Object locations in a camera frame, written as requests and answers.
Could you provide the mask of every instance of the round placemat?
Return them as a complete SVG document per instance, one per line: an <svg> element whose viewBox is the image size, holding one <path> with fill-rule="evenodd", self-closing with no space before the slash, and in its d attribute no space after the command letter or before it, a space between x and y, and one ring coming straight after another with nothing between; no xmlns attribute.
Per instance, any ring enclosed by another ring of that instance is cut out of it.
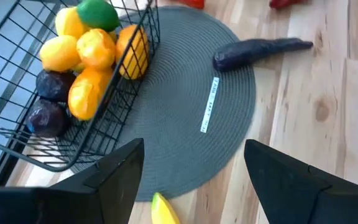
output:
<svg viewBox="0 0 358 224"><path fill-rule="evenodd" d="M218 47L238 41L232 31L187 7L158 13L160 46L119 138L119 146L144 138L137 201L151 201L155 192L179 196L214 177L243 141L255 106L252 67L220 73L212 65Z"/></svg>

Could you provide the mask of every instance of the light wood surface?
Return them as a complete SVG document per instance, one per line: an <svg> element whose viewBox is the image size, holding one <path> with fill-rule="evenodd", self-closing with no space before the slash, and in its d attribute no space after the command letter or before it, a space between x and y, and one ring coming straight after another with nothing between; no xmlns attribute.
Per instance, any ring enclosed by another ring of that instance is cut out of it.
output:
<svg viewBox="0 0 358 224"><path fill-rule="evenodd" d="M313 50L255 65L256 109L244 140L257 139L358 184L358 0L309 0L282 11L270 10L269 0L206 0L204 11L240 39L315 43ZM215 178L170 201L182 223L268 223L243 147ZM10 184L50 185L71 175L31 169L18 169ZM150 204L136 203L130 223L151 223Z"/></svg>

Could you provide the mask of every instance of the black wire basket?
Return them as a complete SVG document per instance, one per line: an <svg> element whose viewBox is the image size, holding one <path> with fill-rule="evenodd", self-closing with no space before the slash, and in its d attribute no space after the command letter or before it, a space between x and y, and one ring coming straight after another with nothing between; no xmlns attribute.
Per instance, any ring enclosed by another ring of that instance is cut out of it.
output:
<svg viewBox="0 0 358 224"><path fill-rule="evenodd" d="M146 31L149 43L149 51L144 50L147 60L143 63L150 65L160 42L160 30L156 0L106 1L120 16L121 28L117 28L117 34L131 24L137 24L136 30L121 61L115 65L112 80L94 118L79 121L71 116L67 104L62 103L71 125L58 138L41 138L32 134L25 125L25 119L29 108L40 98L35 89L35 79L42 71L38 52L45 41L57 36L54 23L57 12L80 1L18 0L7 12L0 23L0 150L44 169L60 172L75 164L82 167L91 165L116 148L142 83L142 80L122 78L119 68L125 68L123 59L130 48L135 51L141 43L132 44L141 28ZM135 60L139 68L144 66L136 54L132 54L131 60Z"/></svg>

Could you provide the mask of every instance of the red object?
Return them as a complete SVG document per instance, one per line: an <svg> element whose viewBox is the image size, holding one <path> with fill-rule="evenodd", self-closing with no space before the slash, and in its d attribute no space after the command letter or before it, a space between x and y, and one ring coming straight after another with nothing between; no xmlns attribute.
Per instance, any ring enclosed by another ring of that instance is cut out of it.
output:
<svg viewBox="0 0 358 224"><path fill-rule="evenodd" d="M182 2L196 9L204 9L205 0L178 0L178 2Z"/></svg>
<svg viewBox="0 0 358 224"><path fill-rule="evenodd" d="M302 0L271 0L270 7L274 9L281 9L300 2L302 2Z"/></svg>

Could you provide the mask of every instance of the wire basket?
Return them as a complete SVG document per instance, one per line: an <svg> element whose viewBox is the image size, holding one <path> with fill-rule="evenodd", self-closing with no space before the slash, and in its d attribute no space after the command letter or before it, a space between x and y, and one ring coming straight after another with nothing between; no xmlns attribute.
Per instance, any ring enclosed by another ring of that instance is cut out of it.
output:
<svg viewBox="0 0 358 224"><path fill-rule="evenodd" d="M144 51L147 61L143 63L150 65L160 42L156 0L107 0L120 16L117 34L130 24L137 27L124 56L115 65L96 115L90 121L79 121L70 114L67 104L62 103L71 119L69 129L59 138L38 137L25 125L29 108L40 98L35 89L35 80L42 71L38 52L46 40L57 36L56 13L78 2L18 0L0 23L0 149L54 172L75 164L90 165L115 149L142 82L121 77L120 67L128 71L123 58L130 48L135 51L140 44L140 41L132 44L140 28L146 31L149 42L149 51ZM135 60L137 67L143 66L136 54L132 54L131 60Z"/></svg>

